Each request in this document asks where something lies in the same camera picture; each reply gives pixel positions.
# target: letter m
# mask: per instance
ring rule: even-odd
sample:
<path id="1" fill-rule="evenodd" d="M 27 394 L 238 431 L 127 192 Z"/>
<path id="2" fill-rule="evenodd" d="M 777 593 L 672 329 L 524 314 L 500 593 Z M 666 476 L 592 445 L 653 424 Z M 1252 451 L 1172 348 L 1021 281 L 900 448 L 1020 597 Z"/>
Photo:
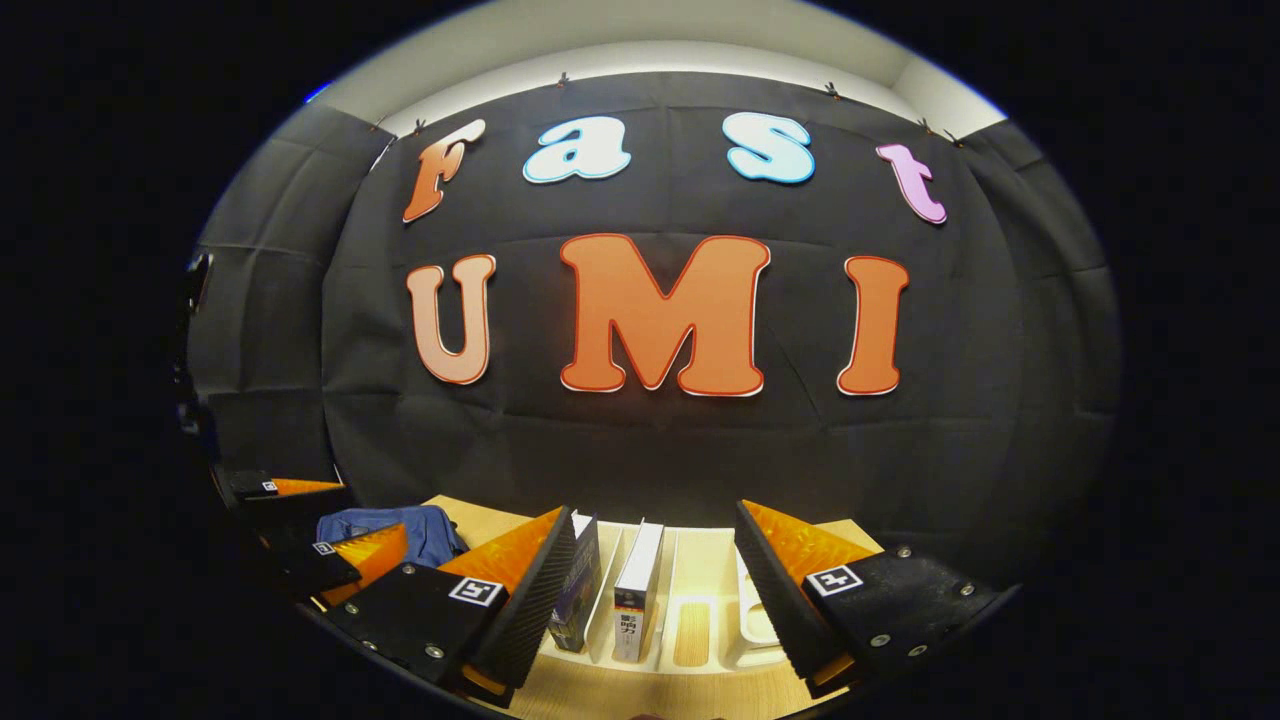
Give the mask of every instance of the letter m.
<path id="1" fill-rule="evenodd" d="M 676 382 L 690 395 L 741 397 L 764 387 L 755 368 L 755 287 L 769 264 L 764 243 L 732 236 L 704 240 L 664 295 L 625 234 L 586 234 L 561 247 L 577 277 L 573 361 L 561 382 L 613 392 L 626 372 L 613 363 L 613 332 L 646 389 L 658 389 L 685 340 L 692 359 Z"/>

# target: white shelf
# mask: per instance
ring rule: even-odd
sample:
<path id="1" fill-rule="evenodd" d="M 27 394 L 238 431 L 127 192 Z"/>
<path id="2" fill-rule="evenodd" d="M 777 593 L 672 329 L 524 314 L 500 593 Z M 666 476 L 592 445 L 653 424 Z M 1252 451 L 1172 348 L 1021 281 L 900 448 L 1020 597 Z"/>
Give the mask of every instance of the white shelf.
<path id="1" fill-rule="evenodd" d="M 664 675 L 707 675 L 736 673 L 745 667 L 759 667 L 786 661 L 774 637 L 762 642 L 759 633 L 744 629 L 742 619 L 756 623 L 750 612 L 740 612 L 744 605 L 740 594 L 746 592 L 748 605 L 754 614 L 763 614 L 759 596 L 740 571 L 733 548 L 732 528 L 666 528 L 658 570 L 658 610 L 653 634 L 640 662 L 620 662 L 613 657 L 613 585 L 639 525 L 599 523 L 600 568 L 604 582 L 596 594 L 588 620 L 586 646 L 581 652 L 561 650 L 550 633 L 543 638 L 539 653 L 622 673 L 657 673 Z M 681 610 L 685 605 L 700 602 L 708 606 L 709 626 L 692 629 L 707 642 L 707 662 L 698 666 L 676 662 L 676 643 L 680 637 Z M 700 638 L 692 638 L 700 646 Z"/>

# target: wooden table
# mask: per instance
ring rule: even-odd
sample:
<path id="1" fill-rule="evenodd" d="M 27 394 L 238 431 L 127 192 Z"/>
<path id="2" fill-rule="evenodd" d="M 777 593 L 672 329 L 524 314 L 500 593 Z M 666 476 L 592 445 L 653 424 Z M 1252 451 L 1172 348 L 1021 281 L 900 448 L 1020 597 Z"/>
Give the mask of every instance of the wooden table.
<path id="1" fill-rule="evenodd" d="M 425 505 L 442 507 L 471 547 L 531 519 L 445 496 L 435 496 Z M 851 520 L 818 527 L 882 550 Z M 539 653 L 525 685 L 516 691 L 511 708 L 494 710 L 529 720 L 630 720 L 641 714 L 664 720 L 773 720 L 813 705 L 817 702 L 809 698 L 804 682 L 796 678 L 788 662 L 733 673 L 678 675 L 626 673 Z"/>

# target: white ceiling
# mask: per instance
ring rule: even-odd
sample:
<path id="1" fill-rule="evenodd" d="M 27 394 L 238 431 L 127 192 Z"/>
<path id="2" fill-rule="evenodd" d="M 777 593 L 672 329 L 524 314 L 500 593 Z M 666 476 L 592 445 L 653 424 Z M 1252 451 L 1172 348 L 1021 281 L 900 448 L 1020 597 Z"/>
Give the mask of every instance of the white ceiling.
<path id="1" fill-rule="evenodd" d="M 893 87 L 914 58 L 886 37 L 796 0 L 495 0 L 375 55 L 334 81 L 319 100 L 372 122 L 498 68 L 637 41 L 781 53 L 883 87 Z"/>
<path id="2" fill-rule="evenodd" d="M 904 77 L 916 74 L 910 68 L 911 64 L 908 65 Z M 650 40 L 579 47 L 489 70 L 392 113 L 378 124 L 383 129 L 403 137 L 413 132 L 417 123 L 431 124 L 498 97 L 535 87 L 548 87 L 556 78 L 561 77 L 562 72 L 568 73 L 570 82 L 612 74 L 652 72 L 737 74 L 800 85 L 815 91 L 826 82 L 833 82 L 841 97 L 873 105 L 913 122 L 920 118 L 920 111 L 893 90 L 827 65 L 741 45 Z"/>

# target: book spine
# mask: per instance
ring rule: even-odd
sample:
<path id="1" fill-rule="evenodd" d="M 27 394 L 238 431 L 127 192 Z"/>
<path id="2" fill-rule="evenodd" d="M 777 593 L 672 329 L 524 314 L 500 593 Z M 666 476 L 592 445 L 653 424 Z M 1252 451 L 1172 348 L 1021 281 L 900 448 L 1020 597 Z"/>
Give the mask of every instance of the book spine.
<path id="1" fill-rule="evenodd" d="M 644 607 L 617 605 L 621 598 L 614 598 L 613 614 L 617 618 L 616 652 L 614 656 L 622 662 L 640 662 L 640 646 L 644 641 Z"/>
<path id="2" fill-rule="evenodd" d="M 579 652 L 586 644 L 586 621 L 600 582 L 600 547 L 594 520 L 577 543 L 573 571 L 564 582 L 549 623 L 556 647 L 570 652 Z"/>

